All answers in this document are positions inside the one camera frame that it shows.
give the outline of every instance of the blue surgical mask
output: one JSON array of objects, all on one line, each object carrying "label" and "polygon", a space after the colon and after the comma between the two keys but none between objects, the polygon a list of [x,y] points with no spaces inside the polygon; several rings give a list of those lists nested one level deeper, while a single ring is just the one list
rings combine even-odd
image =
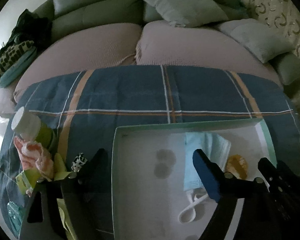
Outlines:
[{"label": "blue surgical mask", "polygon": [[225,170],[231,142],[212,132],[187,132],[185,143],[186,166],[183,182],[184,191],[203,187],[192,161],[193,152],[196,149],[202,149],[210,161],[218,164],[222,171]]}]

